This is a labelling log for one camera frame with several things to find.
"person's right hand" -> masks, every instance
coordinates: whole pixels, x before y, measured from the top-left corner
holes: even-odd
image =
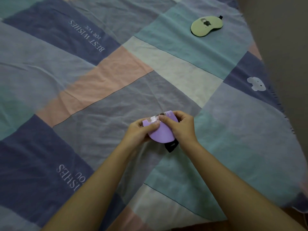
[[[160,115],[159,119],[171,128],[174,137],[179,141],[180,146],[185,148],[188,144],[198,143],[195,134],[193,116],[182,111],[173,111],[179,122],[175,122],[167,116]]]

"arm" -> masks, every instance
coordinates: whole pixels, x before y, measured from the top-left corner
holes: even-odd
[[[91,231],[99,228],[134,149],[149,139],[148,132],[159,127],[159,123],[142,127],[142,120],[130,124],[121,143],[48,221],[43,231]]]
[[[172,129],[181,148],[236,230],[304,230],[301,225],[226,168],[198,143],[192,116],[181,111],[174,111],[174,114],[179,123],[166,116],[160,116],[160,120]]]

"forearm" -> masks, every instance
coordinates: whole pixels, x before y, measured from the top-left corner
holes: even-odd
[[[187,144],[184,151],[237,230],[304,230],[200,144]]]
[[[97,230],[132,151],[119,145],[42,230]]]

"person's left thumb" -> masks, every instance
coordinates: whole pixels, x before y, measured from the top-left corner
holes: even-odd
[[[160,122],[156,121],[152,123],[151,125],[143,127],[142,131],[147,134],[149,132],[157,130],[159,128],[159,125],[160,125]]]

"wooden floor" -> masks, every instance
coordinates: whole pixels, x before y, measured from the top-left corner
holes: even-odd
[[[299,224],[301,224],[305,229],[305,220],[303,214],[297,212],[292,208],[283,209],[290,217],[295,219]],[[231,225],[228,221],[211,222],[199,225],[193,225],[184,228],[172,229],[172,231],[233,231]]]

